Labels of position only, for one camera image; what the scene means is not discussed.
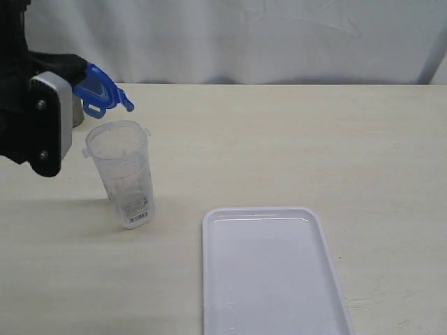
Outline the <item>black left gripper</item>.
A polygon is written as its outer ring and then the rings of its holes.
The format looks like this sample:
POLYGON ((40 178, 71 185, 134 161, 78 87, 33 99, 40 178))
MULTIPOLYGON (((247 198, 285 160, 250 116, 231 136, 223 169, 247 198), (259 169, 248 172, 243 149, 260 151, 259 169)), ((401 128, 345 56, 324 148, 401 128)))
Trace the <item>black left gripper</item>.
POLYGON ((72 88, 86 77, 87 61, 75 54, 29 49, 24 14, 30 1, 1 2, 1 155, 21 164, 31 159, 32 77, 50 71, 72 88))

